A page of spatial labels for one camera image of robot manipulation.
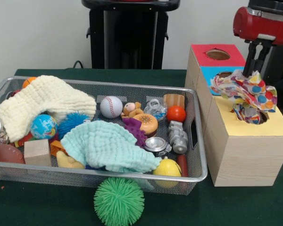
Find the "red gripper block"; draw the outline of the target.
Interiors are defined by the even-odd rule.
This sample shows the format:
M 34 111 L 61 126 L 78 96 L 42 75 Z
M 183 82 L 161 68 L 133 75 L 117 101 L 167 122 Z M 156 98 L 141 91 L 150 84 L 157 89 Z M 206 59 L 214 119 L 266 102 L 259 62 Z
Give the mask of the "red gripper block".
M 283 45 L 283 15 L 241 7 L 234 16 L 233 33 L 244 40 L 262 39 L 271 41 L 273 45 Z M 262 44 L 256 58 L 257 46 L 256 43 L 249 44 L 249 53 L 242 73 L 245 77 L 256 71 L 261 72 L 271 49 L 270 45 Z

